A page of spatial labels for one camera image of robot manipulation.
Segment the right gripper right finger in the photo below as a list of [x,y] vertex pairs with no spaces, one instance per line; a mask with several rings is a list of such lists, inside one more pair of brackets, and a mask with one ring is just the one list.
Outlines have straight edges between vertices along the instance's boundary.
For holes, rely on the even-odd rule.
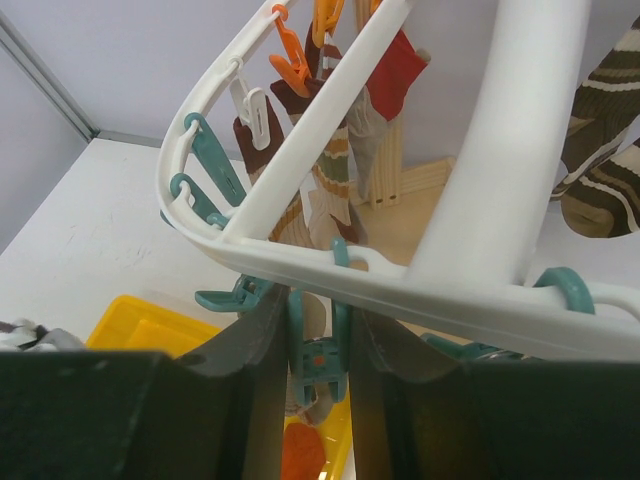
[[635,479],[635,363],[454,359],[355,309],[349,389],[360,479]]

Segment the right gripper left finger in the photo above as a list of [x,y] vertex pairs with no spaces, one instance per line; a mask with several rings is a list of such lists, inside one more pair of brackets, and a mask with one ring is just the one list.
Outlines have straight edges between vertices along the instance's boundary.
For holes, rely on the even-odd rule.
[[5,352],[5,479],[276,479],[286,303],[259,304],[198,348]]

